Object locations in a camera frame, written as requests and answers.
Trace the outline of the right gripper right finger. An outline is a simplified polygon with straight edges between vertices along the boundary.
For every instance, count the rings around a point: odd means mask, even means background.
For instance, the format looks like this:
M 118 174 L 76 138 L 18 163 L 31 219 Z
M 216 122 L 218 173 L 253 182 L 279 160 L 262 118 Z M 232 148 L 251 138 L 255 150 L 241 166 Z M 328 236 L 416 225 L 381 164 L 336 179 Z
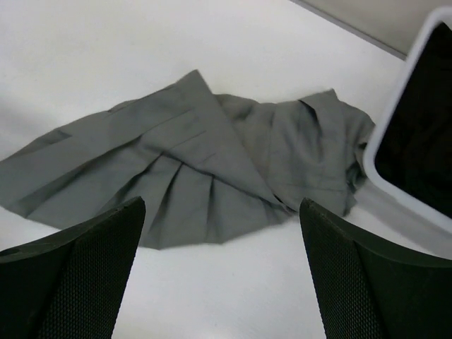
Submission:
M 327 338 L 451 337 L 451 260 L 388 241 L 308 198 L 299 219 Z

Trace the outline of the grey pleated skirt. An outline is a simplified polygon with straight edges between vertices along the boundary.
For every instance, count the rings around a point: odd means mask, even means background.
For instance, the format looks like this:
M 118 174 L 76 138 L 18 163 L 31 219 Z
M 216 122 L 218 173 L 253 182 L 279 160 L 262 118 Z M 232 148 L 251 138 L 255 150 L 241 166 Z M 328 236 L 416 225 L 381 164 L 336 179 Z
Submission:
M 1 205 L 64 229 L 139 196 L 141 246 L 222 244 L 283 223 L 305 198 L 347 215 L 373 128 L 333 90 L 261 103 L 212 93 L 192 71 L 2 160 Z

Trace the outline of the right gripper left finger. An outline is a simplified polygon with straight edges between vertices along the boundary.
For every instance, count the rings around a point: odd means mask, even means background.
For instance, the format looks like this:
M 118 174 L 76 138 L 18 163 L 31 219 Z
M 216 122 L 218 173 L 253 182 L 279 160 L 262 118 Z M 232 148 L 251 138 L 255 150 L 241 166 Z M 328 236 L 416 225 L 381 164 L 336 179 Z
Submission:
M 135 259 L 145 203 L 1 252 L 2 338 L 111 338 Z

